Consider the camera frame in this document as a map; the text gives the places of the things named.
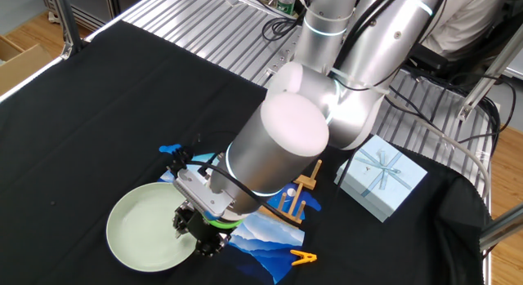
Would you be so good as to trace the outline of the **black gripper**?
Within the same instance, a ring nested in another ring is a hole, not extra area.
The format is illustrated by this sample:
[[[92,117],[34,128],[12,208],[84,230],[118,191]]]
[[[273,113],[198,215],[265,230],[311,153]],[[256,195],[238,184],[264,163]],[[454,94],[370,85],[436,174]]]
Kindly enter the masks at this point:
[[[218,228],[191,205],[183,203],[181,210],[175,211],[173,227],[175,237],[190,233],[198,241],[195,250],[201,256],[212,257],[219,253],[229,242],[231,229]]]

